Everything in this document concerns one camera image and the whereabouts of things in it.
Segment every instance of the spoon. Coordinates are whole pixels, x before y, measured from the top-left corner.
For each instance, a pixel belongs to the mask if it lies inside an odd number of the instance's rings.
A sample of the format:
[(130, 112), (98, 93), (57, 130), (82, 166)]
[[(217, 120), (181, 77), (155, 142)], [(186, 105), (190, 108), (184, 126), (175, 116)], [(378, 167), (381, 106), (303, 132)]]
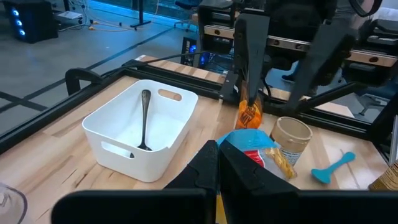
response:
[(150, 101), (150, 91), (143, 90), (141, 92), (141, 98), (142, 98), (142, 139), (141, 139), (141, 144), (138, 146), (138, 148), (147, 150), (147, 151), (151, 151), (151, 149), (145, 145), (147, 115), (148, 115), (148, 107), (149, 107), (149, 101)]
[(330, 167), (320, 170), (320, 169), (312, 169), (311, 174), (319, 180), (321, 183), (324, 184), (330, 184), (330, 176), (331, 174), (339, 168), (341, 165), (351, 162), (355, 159), (355, 154), (353, 152), (347, 152), (346, 154), (343, 155), (343, 157), (331, 165)]

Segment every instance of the wooden tabletop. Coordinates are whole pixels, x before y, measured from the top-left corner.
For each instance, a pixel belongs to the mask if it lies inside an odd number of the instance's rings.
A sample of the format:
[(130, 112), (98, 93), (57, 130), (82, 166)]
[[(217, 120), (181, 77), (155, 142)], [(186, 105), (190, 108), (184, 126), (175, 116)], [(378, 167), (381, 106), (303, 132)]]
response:
[[(193, 67), (160, 61), (153, 65), (222, 83), (223, 76)], [(123, 77), (96, 96), (76, 107), (33, 136), (0, 156), (0, 182), (19, 189), (29, 202), (28, 213), (36, 223), (49, 223), (57, 200), (83, 189), (161, 189), (185, 167), (194, 153), (209, 139), (218, 139), (234, 128), (238, 109), (222, 101), (199, 96), (193, 123), (161, 179), (144, 183), (114, 172), (96, 163), (83, 132), (83, 118), (99, 108), (137, 80)], [(273, 89), (274, 96), (287, 98), (289, 93)], [(353, 116), (345, 106), (326, 103), (320, 109)], [(261, 129), (270, 133), (275, 116), (264, 114)], [(313, 139), (295, 165), (298, 177), (290, 182), (300, 189), (366, 189), (386, 169), (371, 142), (324, 129), (311, 127)], [(330, 185), (314, 181), (312, 168), (325, 168), (344, 152), (353, 151), (356, 160), (340, 167)]]

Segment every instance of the jar label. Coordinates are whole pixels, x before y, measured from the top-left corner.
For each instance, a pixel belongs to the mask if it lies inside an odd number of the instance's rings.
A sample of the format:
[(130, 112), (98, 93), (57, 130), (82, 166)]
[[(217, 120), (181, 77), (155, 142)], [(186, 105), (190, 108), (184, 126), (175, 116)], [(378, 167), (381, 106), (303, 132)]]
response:
[(297, 162), (297, 159), (299, 159), (301, 152), (288, 152), (283, 149), (280, 150), (282, 154), (285, 156), (285, 158), (288, 160), (289, 164), (294, 166), (294, 164)]

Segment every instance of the chip bag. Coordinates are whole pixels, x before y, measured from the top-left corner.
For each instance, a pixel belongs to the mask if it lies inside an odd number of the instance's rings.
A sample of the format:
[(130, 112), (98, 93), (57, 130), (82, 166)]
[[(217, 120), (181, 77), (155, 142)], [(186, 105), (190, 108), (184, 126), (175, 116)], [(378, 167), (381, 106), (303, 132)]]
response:
[(217, 144), (220, 145), (223, 141), (229, 141), (234, 147), (281, 179), (289, 180), (296, 177), (292, 165), (281, 153), (280, 146), (264, 131), (239, 129), (221, 137), (217, 140)]
[(257, 95), (252, 106), (248, 106), (247, 84), (242, 81), (241, 101), (238, 109), (238, 119), (236, 120), (235, 129), (257, 129), (262, 123), (262, 103), (260, 96)]

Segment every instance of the bin handle hole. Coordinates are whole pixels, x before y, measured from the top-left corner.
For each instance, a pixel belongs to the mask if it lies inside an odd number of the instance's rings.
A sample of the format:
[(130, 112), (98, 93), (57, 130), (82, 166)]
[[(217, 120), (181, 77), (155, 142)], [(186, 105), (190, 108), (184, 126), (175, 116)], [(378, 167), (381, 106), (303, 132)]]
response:
[(172, 91), (164, 90), (164, 89), (159, 89), (157, 91), (157, 93), (160, 96), (163, 96), (163, 97), (169, 98), (171, 100), (175, 100), (175, 101), (181, 101), (181, 99), (182, 99), (182, 96), (180, 94), (174, 93)]
[(109, 152), (115, 153), (115, 154), (117, 154), (119, 156), (123, 156), (123, 157), (126, 157), (128, 159), (134, 159), (134, 154), (133, 153), (131, 153), (128, 150), (122, 149), (120, 147), (114, 146), (113, 144), (101, 141), (101, 146), (102, 146), (103, 149), (105, 149), (105, 150), (107, 150)]

